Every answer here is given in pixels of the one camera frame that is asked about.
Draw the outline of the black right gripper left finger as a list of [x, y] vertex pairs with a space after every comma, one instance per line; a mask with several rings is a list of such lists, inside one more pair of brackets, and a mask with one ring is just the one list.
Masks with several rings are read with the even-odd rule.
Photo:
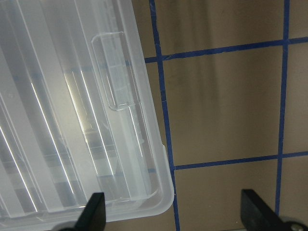
[[77, 221], [58, 224], [55, 231], [103, 231], [106, 226], [104, 193], [93, 193]]

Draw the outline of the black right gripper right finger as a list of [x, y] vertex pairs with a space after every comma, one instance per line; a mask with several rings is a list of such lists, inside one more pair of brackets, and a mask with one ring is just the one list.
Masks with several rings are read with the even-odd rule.
[[252, 189], [241, 190], [241, 222], [247, 231], [306, 231], [297, 221], [283, 221]]

